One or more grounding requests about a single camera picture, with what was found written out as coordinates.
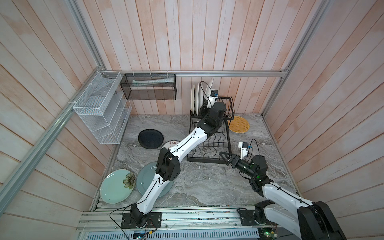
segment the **wall-mounted basket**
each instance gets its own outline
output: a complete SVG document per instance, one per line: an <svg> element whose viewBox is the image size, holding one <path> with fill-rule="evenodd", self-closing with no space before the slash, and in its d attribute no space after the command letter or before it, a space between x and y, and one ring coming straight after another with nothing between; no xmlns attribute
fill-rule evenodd
<svg viewBox="0 0 384 240"><path fill-rule="evenodd" d="M74 110L101 144L119 144L132 107L115 91L119 72L98 72L74 105Z"/></svg>
<svg viewBox="0 0 384 240"><path fill-rule="evenodd" d="M124 74L120 86L127 100L176 100L175 74Z"/></svg>

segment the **black mesh basket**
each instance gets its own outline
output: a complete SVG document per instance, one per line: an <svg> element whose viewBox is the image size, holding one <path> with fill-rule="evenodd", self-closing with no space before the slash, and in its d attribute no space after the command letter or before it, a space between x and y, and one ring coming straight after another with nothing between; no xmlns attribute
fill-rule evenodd
<svg viewBox="0 0 384 240"><path fill-rule="evenodd" d="M223 101L225 105L227 105L224 122L214 135L210 136L207 140L200 143L188 153L188 162L226 164L226 162L220 157L219 153L232 153L231 141L229 138L229 125L235 116L235 112L233 111L233 99L232 97L220 97L218 101ZM195 116L191 112L189 123L190 133L195 129L200 119L202 119L202 116Z"/></svg>
<svg viewBox="0 0 384 240"><path fill-rule="evenodd" d="M175 74L123 75L120 86L127 100L176 100Z"/></svg>

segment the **marble countertop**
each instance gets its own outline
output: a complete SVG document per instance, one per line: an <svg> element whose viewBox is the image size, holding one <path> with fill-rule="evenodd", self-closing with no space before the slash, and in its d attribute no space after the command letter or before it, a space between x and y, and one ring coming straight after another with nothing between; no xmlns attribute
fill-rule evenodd
<svg viewBox="0 0 384 240"><path fill-rule="evenodd" d="M259 114L237 114L245 118L250 129L244 134L230 131L232 153L240 154L238 142L251 142L256 139L260 154L268 164L267 175L282 187L295 192L287 170L278 151L269 137ZM138 135L144 129L156 129L164 135L164 142L182 140L189 134L189 115L139 115L131 116L123 136L121 146L112 168L128 169L138 175L150 162L157 161L158 149L145 149L138 142ZM253 154L257 147L253 142ZM135 187L132 194L117 204L102 203L101 208L120 208L138 201L141 194ZM254 205L265 198L255 193L248 180L240 176L239 171L225 164L181 162L181 173L174 180L171 190L156 200L155 207L195 206L195 205Z"/></svg>

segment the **black plate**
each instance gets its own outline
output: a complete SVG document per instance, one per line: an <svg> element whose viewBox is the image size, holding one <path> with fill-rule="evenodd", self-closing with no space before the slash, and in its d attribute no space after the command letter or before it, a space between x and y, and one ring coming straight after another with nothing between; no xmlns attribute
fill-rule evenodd
<svg viewBox="0 0 384 240"><path fill-rule="evenodd" d="M155 149L163 144L164 136L158 130L145 129L139 133L139 144L146 149Z"/></svg>

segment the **yellow round woven mat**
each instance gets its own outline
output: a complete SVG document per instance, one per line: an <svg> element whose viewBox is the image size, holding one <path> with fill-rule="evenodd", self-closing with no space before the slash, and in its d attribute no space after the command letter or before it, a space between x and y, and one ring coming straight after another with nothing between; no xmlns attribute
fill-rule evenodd
<svg viewBox="0 0 384 240"><path fill-rule="evenodd" d="M235 133L245 133L249 130L249 123L247 120L245 120L245 118L235 116L229 125L229 130Z"/></svg>

